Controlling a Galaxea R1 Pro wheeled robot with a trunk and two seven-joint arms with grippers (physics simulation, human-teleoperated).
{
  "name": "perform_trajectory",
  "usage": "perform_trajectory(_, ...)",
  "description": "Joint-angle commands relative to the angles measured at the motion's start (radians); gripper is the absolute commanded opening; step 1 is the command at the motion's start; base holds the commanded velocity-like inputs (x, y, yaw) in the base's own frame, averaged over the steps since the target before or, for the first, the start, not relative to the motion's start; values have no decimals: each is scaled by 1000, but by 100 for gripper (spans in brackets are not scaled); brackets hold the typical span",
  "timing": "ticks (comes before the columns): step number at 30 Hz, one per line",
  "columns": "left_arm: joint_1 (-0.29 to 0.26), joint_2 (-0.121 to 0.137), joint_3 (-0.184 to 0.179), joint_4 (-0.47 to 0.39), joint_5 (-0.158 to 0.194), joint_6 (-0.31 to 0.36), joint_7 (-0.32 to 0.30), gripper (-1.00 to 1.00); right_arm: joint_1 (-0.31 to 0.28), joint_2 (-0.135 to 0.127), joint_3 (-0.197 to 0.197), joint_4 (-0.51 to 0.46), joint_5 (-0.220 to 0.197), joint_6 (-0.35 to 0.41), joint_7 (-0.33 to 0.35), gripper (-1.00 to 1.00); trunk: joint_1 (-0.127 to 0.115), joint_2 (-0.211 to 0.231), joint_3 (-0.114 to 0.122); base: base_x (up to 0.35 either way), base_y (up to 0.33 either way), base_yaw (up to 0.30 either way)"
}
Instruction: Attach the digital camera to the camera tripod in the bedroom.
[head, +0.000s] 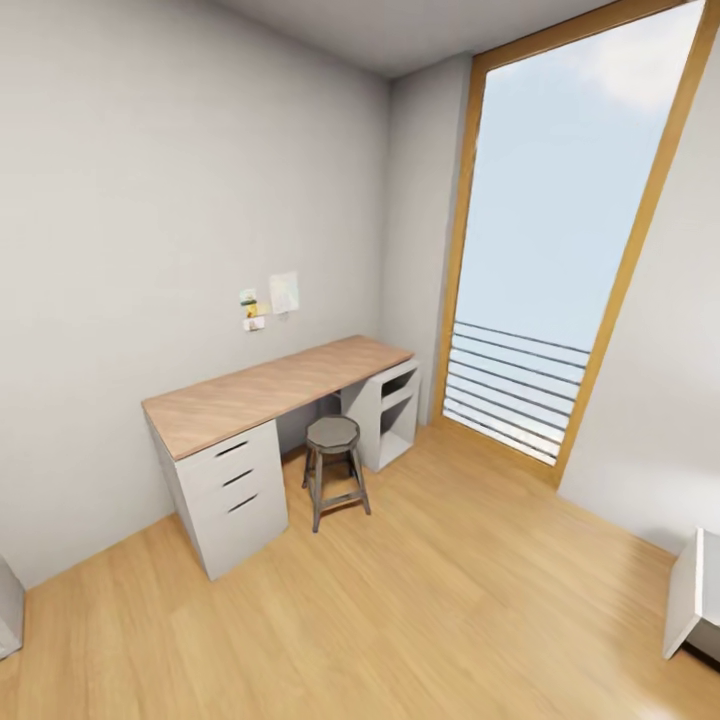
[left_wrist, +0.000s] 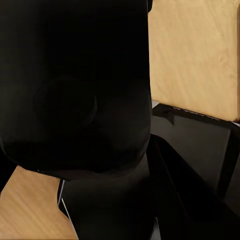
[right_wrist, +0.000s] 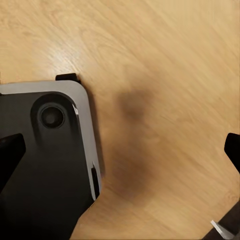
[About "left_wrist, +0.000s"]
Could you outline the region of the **digital camera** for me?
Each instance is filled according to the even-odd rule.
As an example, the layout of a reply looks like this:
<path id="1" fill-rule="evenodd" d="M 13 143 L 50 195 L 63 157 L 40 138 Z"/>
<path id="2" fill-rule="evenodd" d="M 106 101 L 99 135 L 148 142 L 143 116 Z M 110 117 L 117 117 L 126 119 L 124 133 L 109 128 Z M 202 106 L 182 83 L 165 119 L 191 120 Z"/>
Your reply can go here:
<path id="1" fill-rule="evenodd" d="M 0 0 L 0 147 L 70 180 L 135 171 L 151 137 L 153 0 Z"/>

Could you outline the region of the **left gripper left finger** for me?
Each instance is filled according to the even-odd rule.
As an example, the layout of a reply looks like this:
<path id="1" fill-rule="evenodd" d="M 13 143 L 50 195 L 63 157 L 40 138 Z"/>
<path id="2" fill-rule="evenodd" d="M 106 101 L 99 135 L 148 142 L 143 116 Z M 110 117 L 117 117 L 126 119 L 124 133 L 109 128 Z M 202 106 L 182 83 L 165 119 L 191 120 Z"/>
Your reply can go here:
<path id="1" fill-rule="evenodd" d="M 6 157 L 5 153 L 0 147 L 0 193 L 4 189 L 16 167 L 17 164 Z"/>

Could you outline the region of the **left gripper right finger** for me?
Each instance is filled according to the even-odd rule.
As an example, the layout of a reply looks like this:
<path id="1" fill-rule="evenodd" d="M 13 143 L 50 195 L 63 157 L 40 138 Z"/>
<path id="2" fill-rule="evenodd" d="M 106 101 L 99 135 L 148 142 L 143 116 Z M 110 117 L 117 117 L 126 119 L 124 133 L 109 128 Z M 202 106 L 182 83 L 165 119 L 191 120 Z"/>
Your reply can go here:
<path id="1" fill-rule="evenodd" d="M 240 217 L 164 138 L 146 156 L 161 240 L 240 240 Z"/>

